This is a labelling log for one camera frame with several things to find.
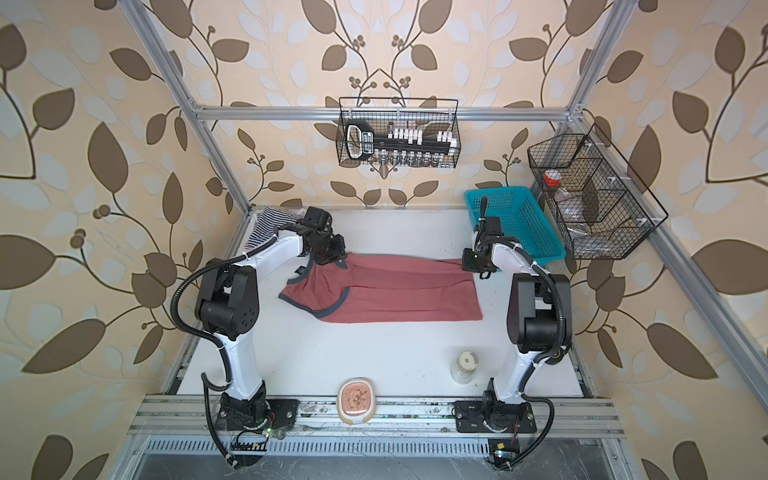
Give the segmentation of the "blue white striped tank top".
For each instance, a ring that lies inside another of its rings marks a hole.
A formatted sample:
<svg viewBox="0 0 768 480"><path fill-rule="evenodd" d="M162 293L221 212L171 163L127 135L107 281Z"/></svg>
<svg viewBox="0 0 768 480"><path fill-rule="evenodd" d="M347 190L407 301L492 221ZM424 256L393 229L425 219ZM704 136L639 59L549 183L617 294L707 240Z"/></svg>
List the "blue white striped tank top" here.
<svg viewBox="0 0 768 480"><path fill-rule="evenodd" d="M294 212L265 208L256 215L254 224L245 237L242 252L250 252L257 247L268 243L277 235L279 227L297 223L298 220L301 219L299 213L302 213L302 210Z"/></svg>

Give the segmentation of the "maroon red garment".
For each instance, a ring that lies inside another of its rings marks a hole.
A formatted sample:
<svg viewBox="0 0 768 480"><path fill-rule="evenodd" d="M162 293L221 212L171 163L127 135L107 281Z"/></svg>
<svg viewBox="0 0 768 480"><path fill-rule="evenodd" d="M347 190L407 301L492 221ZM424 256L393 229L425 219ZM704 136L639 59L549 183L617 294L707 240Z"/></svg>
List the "maroon red garment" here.
<svg viewBox="0 0 768 480"><path fill-rule="evenodd" d="M483 318L473 274L458 259L349 254L325 265L310 259L279 298L335 324Z"/></svg>

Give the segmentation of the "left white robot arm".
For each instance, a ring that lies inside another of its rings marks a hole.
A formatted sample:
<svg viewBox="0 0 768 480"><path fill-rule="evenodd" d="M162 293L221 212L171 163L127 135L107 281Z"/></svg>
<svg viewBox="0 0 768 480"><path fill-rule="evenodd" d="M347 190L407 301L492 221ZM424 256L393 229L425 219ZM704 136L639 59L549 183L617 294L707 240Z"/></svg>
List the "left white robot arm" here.
<svg viewBox="0 0 768 480"><path fill-rule="evenodd" d="M248 464L241 447L244 434L270 439L290 430L300 406L293 398L270 399L258 370L253 333L260 315L259 283L294 258L307 256L318 265L344 259L344 239L332 222L332 215L317 207L297 219L265 211L241 254L209 261L171 297L173 325L210 342L219 354L223 381L200 375L204 418L215 448L233 469Z"/></svg>

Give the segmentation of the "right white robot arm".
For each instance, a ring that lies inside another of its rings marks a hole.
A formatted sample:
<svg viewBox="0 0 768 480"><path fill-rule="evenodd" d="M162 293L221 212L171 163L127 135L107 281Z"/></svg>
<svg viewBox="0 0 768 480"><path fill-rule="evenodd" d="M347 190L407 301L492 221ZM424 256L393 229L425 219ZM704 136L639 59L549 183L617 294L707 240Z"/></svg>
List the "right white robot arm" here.
<svg viewBox="0 0 768 480"><path fill-rule="evenodd" d="M541 367L556 365L569 353L571 303L566 277L543 267L520 240L505 235L501 219L487 214L488 205L483 196L474 244L464 250L462 268L482 280L497 271L511 279L506 328L513 349L480 399L456 401L453 416L461 433L509 434L509 440L491 444L488 463L497 471L512 471L554 424L554 402L527 388Z"/></svg>

